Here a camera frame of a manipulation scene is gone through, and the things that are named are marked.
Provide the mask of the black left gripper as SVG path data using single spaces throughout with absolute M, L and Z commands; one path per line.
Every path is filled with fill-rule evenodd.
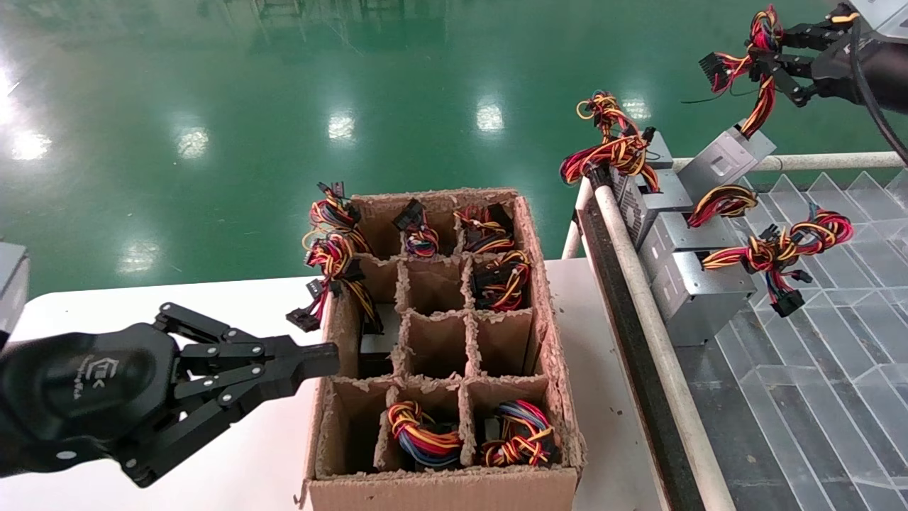
M 179 350 L 169 334 L 190 343 Z M 205 376 L 171 385 L 176 358 Z M 340 365 L 334 343 L 256 337 L 175 303 L 155 327 L 13 342 L 2 351 L 2 476 L 112 458 L 148 488 L 262 403 Z

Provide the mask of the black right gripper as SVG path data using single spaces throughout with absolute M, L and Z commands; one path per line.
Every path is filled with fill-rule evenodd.
M 847 38 L 857 18 L 858 11 L 852 6 L 837 6 L 819 23 L 773 28 L 778 50 L 807 48 L 824 52 L 814 62 L 801 56 L 756 56 L 753 81 L 768 79 L 772 90 L 784 94 L 797 107 L 805 106 L 816 94 L 816 85 L 822 97 L 839 97 L 862 106 L 865 101 L 852 69 L 852 42 Z M 907 45 L 861 36 L 857 55 L 877 104 L 884 110 L 906 114 Z

